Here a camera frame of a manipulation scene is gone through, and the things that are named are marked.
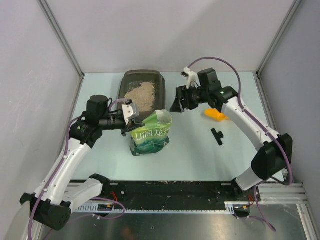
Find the yellow plastic scoop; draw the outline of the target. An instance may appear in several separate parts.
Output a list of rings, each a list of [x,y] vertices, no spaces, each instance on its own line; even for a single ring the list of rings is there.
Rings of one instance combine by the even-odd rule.
[[[223,113],[219,112],[217,109],[213,109],[213,108],[206,109],[204,111],[204,114],[207,117],[209,117],[209,118],[211,118],[211,119],[213,119],[213,120],[215,120],[217,122],[222,122],[222,121],[229,120],[229,118],[226,115],[224,115]]]

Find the green litter bag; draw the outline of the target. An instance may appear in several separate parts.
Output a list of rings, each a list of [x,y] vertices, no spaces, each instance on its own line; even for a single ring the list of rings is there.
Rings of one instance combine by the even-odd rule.
[[[145,126],[130,132],[130,151],[133,156],[160,152],[170,143],[169,131],[173,122],[172,115],[165,109],[156,110],[143,120]]]

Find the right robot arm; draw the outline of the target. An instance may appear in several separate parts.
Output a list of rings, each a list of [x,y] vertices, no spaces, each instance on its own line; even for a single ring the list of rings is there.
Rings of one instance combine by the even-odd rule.
[[[250,167],[231,182],[230,194],[235,200],[242,201],[248,196],[249,189],[289,168],[293,148],[289,134],[281,135],[263,124],[243,104],[240,92],[231,86],[222,86],[213,68],[196,73],[185,67],[181,74],[187,83],[176,88],[170,112],[183,113],[200,104],[208,104],[235,123],[257,151]]]

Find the black bag clip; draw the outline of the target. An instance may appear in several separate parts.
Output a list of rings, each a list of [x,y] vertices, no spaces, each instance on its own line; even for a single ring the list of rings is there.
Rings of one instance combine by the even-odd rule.
[[[217,144],[219,146],[222,146],[223,145],[222,139],[224,138],[224,134],[221,131],[217,131],[215,128],[211,129],[211,133],[213,134]]]

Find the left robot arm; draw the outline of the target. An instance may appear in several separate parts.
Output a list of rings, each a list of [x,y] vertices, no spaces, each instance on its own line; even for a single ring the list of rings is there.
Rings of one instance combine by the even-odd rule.
[[[30,220],[41,223],[52,230],[61,230],[74,210],[97,197],[105,200],[111,188],[109,179],[99,174],[89,177],[71,193],[66,188],[87,153],[94,147],[104,131],[121,130],[124,136],[144,123],[138,120],[138,105],[130,99],[110,102],[104,95],[93,95],[86,110],[69,124],[64,147],[53,167],[33,193],[24,193],[20,204],[30,204]]]

